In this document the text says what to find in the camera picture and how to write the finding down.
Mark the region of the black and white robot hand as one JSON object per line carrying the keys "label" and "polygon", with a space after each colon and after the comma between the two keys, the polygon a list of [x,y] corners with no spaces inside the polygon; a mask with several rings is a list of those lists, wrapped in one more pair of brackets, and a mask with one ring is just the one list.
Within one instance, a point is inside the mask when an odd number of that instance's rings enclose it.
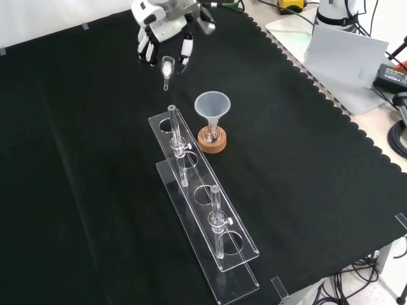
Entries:
{"label": "black and white robot hand", "polygon": [[188,27],[197,11],[196,1],[133,1],[131,12],[140,27],[139,58],[151,66],[156,65],[160,45],[182,34],[179,62],[187,66],[193,50],[193,36]]}

